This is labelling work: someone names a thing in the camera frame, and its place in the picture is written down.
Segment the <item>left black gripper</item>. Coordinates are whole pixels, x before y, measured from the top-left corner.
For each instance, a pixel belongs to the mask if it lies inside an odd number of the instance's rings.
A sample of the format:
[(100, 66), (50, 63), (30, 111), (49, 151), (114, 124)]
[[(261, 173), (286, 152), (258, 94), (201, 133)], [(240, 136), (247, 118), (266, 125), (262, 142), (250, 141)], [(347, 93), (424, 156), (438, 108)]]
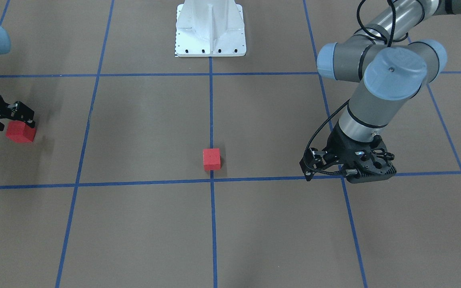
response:
[(366, 139), (356, 141), (348, 137), (336, 123), (323, 149), (325, 154), (304, 154), (299, 162), (306, 182), (310, 182), (315, 174), (325, 174), (325, 169), (342, 165), (343, 171), (378, 171), (379, 170), (379, 135), (365, 134)]

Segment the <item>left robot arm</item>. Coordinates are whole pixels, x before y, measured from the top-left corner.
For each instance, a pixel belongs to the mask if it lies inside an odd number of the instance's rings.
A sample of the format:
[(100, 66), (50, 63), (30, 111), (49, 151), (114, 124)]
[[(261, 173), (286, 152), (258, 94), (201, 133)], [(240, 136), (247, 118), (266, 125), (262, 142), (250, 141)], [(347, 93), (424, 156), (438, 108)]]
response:
[(408, 32), (434, 15), (461, 14), (461, 0), (389, 0), (388, 9), (360, 26), (346, 42), (329, 43), (317, 56), (318, 74), (358, 83), (336, 113), (341, 116), (326, 147), (310, 140), (299, 162), (309, 182), (315, 174), (340, 176), (353, 184), (393, 177), (395, 155), (382, 139), (384, 128), (402, 106), (445, 69), (447, 52), (435, 40), (400, 45)]

